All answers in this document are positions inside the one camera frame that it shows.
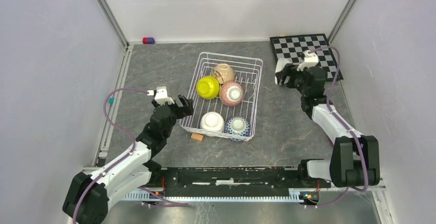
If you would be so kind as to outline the yellow-green bowl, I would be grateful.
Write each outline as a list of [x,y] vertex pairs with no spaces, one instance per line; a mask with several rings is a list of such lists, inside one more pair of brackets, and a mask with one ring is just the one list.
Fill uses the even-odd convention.
[[200,97],[212,100],[219,95],[220,84],[215,77],[205,76],[197,81],[195,90]]

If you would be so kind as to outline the red floral pattern bowl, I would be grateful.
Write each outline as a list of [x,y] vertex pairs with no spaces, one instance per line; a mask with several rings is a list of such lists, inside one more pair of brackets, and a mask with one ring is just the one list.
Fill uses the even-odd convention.
[[239,105],[244,99],[244,89],[237,82],[227,82],[220,87],[219,98],[229,107]]

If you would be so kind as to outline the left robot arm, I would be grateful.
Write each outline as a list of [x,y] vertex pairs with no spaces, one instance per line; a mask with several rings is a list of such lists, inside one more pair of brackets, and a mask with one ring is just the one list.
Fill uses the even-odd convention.
[[102,223],[110,209],[134,189],[161,182],[159,165],[152,159],[167,144],[178,119],[193,115],[193,100],[178,95],[181,105],[163,94],[153,92],[154,111],[132,145],[107,165],[74,176],[62,211],[77,223]]

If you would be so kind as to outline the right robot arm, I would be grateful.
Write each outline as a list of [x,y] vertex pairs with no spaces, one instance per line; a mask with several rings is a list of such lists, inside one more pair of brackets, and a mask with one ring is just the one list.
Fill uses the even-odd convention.
[[333,145],[329,160],[302,160],[297,181],[303,187],[310,187],[317,179],[324,179],[337,187],[360,191],[378,185],[378,140],[363,135],[341,117],[324,93],[326,78],[325,70],[315,63],[297,66],[287,59],[279,59],[276,64],[275,83],[301,94],[302,110],[322,128]]

